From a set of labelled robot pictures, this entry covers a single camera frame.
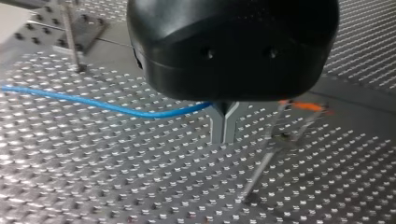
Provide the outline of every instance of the blue cable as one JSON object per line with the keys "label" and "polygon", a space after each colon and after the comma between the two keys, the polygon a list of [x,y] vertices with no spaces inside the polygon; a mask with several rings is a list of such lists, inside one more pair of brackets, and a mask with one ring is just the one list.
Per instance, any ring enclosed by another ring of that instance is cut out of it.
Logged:
{"label": "blue cable", "polygon": [[15,91],[15,92],[21,92],[21,93],[40,95],[40,96],[47,96],[47,97],[55,98],[55,99],[59,99],[59,100],[74,101],[74,102],[82,103],[84,105],[94,105],[97,107],[101,107],[103,109],[117,111],[122,114],[132,115],[132,116],[144,118],[144,119],[172,118],[172,117],[176,117],[176,116],[180,116],[180,115],[190,114],[192,112],[205,109],[212,105],[211,103],[206,102],[206,103],[202,103],[199,105],[193,105],[193,106],[189,106],[189,107],[185,107],[185,108],[151,113],[151,112],[132,110],[132,109],[129,109],[129,108],[126,108],[123,106],[118,106],[118,105],[110,105],[110,104],[107,104],[104,102],[90,100],[90,99],[83,98],[80,96],[66,95],[66,94],[55,93],[55,92],[50,92],[50,91],[33,90],[33,89],[29,89],[29,88],[24,88],[24,87],[2,86],[1,90],[2,91]]}

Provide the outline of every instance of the black plastic housing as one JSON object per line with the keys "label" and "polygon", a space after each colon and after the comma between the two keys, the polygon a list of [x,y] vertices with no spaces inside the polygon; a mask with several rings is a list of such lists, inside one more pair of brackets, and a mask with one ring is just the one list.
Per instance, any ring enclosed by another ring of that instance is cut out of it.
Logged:
{"label": "black plastic housing", "polygon": [[318,81],[336,0],[130,0],[135,56],[157,91],[195,101],[275,101]]}

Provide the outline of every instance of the metal plate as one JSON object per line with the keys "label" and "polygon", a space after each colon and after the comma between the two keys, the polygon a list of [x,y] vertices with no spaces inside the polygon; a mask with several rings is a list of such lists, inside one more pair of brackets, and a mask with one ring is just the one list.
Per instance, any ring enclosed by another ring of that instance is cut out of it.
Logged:
{"label": "metal plate", "polygon": [[[161,96],[143,78],[95,65],[78,75],[67,64],[52,53],[27,54],[3,80],[142,110],[187,104]],[[242,206],[238,192],[265,150],[276,147],[260,144],[274,104],[249,108],[235,144],[211,146],[204,112],[144,120],[30,95],[0,99],[4,221],[351,223],[373,214],[383,223],[394,220],[389,136],[396,130],[387,125],[395,121],[389,114],[330,100],[334,117],[321,120],[303,147],[263,177],[258,194],[265,203]],[[305,115],[291,110],[278,127],[295,130]]]}
{"label": "metal plate", "polygon": [[327,76],[394,93],[396,2],[340,1],[341,23],[325,67]]}
{"label": "metal plate", "polygon": [[78,11],[103,17],[111,22],[125,22],[128,0],[82,0]]}
{"label": "metal plate", "polygon": [[[126,1],[80,1],[74,13],[75,20],[83,15],[94,18],[102,18],[108,26],[98,37],[99,39],[131,46],[128,28],[125,21]],[[56,29],[64,29],[64,23],[56,0],[51,1],[45,7],[34,10],[30,22],[42,24]]]}

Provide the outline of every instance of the screw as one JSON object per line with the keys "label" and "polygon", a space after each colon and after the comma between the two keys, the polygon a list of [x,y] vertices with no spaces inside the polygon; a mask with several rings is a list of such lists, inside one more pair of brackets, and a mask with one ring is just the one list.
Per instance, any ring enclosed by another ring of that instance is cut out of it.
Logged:
{"label": "screw", "polygon": [[43,32],[44,32],[45,34],[49,35],[49,34],[50,34],[50,29],[47,28],[47,27],[44,27],[44,28],[43,28]]}
{"label": "screw", "polygon": [[64,47],[64,46],[65,46],[64,40],[62,40],[62,39],[59,39],[59,40],[58,40],[58,44],[59,44],[59,46],[61,46],[61,47]]}
{"label": "screw", "polygon": [[46,9],[46,11],[49,12],[49,13],[52,12],[52,8],[50,8],[50,7],[44,7],[44,9]]}
{"label": "screw", "polygon": [[76,44],[76,49],[78,51],[82,51],[84,49],[84,47],[82,47],[82,45],[80,45],[80,44]]}
{"label": "screw", "polygon": [[42,17],[40,14],[35,15],[35,18],[36,18],[38,21],[43,21],[43,17]]}
{"label": "screw", "polygon": [[99,22],[100,25],[103,25],[105,23],[105,21],[103,19],[100,19],[100,18],[98,19],[98,22]]}
{"label": "screw", "polygon": [[19,40],[22,40],[22,39],[23,39],[23,36],[22,36],[20,33],[16,33],[16,34],[15,34],[15,38],[17,38],[17,39],[19,39]]}
{"label": "screw", "polygon": [[26,27],[28,30],[34,30],[34,29],[35,29],[35,27],[34,27],[32,24],[30,24],[30,23],[26,23],[25,27]]}
{"label": "screw", "polygon": [[57,19],[52,19],[52,22],[53,22],[55,25],[59,25],[59,21],[58,21]]}
{"label": "screw", "polygon": [[81,17],[84,21],[88,21],[88,16],[86,14],[82,14]]}
{"label": "screw", "polygon": [[40,41],[38,40],[38,38],[37,37],[32,37],[32,41],[33,41],[33,43],[35,43],[35,44],[40,44]]}

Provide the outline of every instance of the metal stand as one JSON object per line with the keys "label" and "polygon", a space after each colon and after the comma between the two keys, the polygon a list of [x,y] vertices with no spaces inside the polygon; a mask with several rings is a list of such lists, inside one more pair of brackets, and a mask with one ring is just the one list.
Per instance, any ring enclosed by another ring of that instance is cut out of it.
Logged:
{"label": "metal stand", "polygon": [[210,106],[206,113],[210,117],[210,139],[212,144],[232,143],[235,139],[236,121],[248,109],[249,103],[235,102]]}
{"label": "metal stand", "polygon": [[67,44],[70,48],[70,57],[73,63],[73,70],[80,72],[82,70],[82,65],[79,61],[78,52],[76,48],[76,41],[73,33],[72,27],[72,13],[70,11],[70,6],[67,3],[61,3],[61,12],[64,19],[64,29],[66,32]]}
{"label": "metal stand", "polygon": [[[272,139],[273,133],[274,133],[274,128],[285,112],[286,108],[288,108],[291,105],[292,101],[287,101],[286,104],[279,105],[275,115],[271,119],[271,122],[268,124],[268,126],[265,129],[264,133],[264,142],[262,143],[262,148],[266,148],[269,140]],[[315,112],[312,116],[308,117],[307,119],[304,120],[303,126],[299,129],[297,134],[292,135],[290,137],[290,141],[295,145],[298,140],[304,135],[305,131],[308,129],[309,126],[315,123],[315,121],[327,111],[327,107],[323,107],[322,110]],[[268,164],[272,161],[274,158],[275,154],[279,152],[280,150],[274,150],[266,153],[264,157],[262,158],[262,161],[260,162],[259,167],[254,171],[253,176],[249,179],[247,185],[245,186],[244,190],[239,196],[240,202],[244,202],[245,199],[250,195],[251,191],[253,191],[254,187],[256,184],[259,182],[259,180],[262,177],[262,173],[268,166]]]}

